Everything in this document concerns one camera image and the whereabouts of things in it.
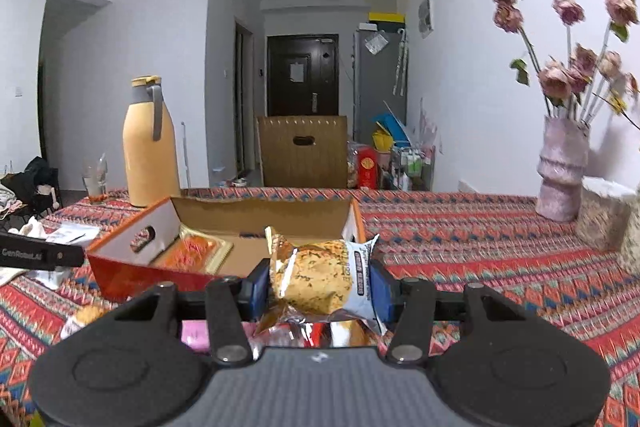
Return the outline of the yellow thermos jug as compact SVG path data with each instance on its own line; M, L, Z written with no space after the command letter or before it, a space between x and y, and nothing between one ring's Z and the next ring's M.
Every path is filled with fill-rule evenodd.
M160 76L131 80L122 148L131 205L144 208L180 195L175 129Z

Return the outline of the yellow box on refrigerator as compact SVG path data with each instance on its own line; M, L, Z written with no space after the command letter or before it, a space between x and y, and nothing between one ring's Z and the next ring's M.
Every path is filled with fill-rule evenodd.
M405 17L399 13L370 12L369 22L370 23L404 24L406 20L405 20Z

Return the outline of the clear container with seeds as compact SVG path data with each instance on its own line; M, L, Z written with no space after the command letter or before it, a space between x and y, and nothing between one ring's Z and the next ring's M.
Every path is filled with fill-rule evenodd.
M576 235L602 253L618 251L628 225L634 188L594 176L582 179Z

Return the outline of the wall electrical panel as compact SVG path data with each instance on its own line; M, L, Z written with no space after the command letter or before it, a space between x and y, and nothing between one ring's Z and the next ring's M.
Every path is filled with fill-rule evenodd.
M422 0L418 7L418 28L422 38L428 36L433 30L432 0Z

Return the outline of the drinking glass with straw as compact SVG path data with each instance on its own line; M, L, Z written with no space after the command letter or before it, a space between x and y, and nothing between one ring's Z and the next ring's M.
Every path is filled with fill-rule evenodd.
M107 160L103 153L97 161L84 162L82 181L84 181L88 199L91 204L99 204L107 198Z

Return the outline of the grey refrigerator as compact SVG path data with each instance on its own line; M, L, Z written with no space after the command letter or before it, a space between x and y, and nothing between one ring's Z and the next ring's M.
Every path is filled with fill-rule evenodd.
M405 124L407 100L400 93L404 38L396 32L358 29L354 33L354 139L373 145L376 118L390 109Z

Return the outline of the white paper sheets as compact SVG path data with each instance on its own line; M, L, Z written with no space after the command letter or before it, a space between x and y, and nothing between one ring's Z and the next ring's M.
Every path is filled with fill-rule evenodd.
M26 225L19 230L9 229L1 232L20 234L32 239L44 239L50 243L64 245L79 245L85 249L99 236L100 229L91 225L78 225L72 222L63 222L53 232L47 232L40 221L30 218ZM56 268L53 271L24 270L13 268L1 268L1 285L6 286L20 275L26 275L32 280L46 286L49 289L58 289L64 281L70 278L75 268Z

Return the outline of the black chair with clothes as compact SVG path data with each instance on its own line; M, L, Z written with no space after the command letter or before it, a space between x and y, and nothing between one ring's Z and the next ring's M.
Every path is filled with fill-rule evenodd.
M1 226L9 228L12 218L26 223L62 206L58 168L37 156L21 172L9 172L1 177Z

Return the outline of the red gift box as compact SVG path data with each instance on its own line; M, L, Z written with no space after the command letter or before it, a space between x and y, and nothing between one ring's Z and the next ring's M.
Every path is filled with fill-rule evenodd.
M360 146L357 152L358 186L368 190L378 188L378 152L370 146Z

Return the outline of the orange cardboard pumpkin box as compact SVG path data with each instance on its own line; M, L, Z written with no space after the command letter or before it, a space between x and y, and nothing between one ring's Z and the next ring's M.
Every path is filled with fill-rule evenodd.
M200 291L214 277L247 277L269 257L265 228L304 245L366 233L358 204L337 200L166 198L87 251L101 294L127 300L162 282Z

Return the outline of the wooden chair back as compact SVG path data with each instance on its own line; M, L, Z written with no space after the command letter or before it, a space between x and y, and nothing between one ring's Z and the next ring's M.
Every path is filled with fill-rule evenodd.
M262 185L346 188L345 116L258 117Z

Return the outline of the yellow cracker snack packet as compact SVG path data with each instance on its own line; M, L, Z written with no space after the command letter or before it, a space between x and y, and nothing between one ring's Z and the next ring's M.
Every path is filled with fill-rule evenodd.
M258 329L278 323L361 320L373 332L386 327L374 311L371 260L378 240L331 239L294 245L273 227L265 228L269 251L269 309Z

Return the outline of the dark entrance door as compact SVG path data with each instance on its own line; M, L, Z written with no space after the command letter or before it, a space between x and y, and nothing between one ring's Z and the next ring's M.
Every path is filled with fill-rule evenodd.
M338 35L267 38L267 115L340 113Z

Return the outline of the dried pink roses bouquet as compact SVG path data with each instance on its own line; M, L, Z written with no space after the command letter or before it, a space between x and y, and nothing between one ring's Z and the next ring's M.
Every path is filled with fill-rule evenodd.
M639 83L623 70L620 54L610 48L612 37L625 43L629 29L639 23L637 0L603 0L606 19L602 44L597 51L573 38L573 29L586 20L584 8L576 0L552 0L552 9L564 28L566 57L550 56L541 60L524 27L524 16L518 7L521 0L491 0L495 5L492 20L507 34L522 38L526 57L514 58L510 69L516 82L527 86L529 78L537 78L549 118L571 120L590 126L601 108L606 106L638 128L629 114L627 98L638 98Z

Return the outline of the orange gold snack bar packet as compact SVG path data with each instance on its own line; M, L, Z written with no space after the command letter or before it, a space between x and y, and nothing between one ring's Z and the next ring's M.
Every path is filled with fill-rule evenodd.
M215 235L182 227L178 237L152 262L154 268L215 275L233 249L233 243Z

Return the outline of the pink textured vase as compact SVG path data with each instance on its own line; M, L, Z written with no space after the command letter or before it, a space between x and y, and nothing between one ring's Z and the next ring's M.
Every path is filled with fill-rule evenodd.
M555 222L577 217L588 158L589 127L568 118L547 116L537 166L541 176L538 215Z

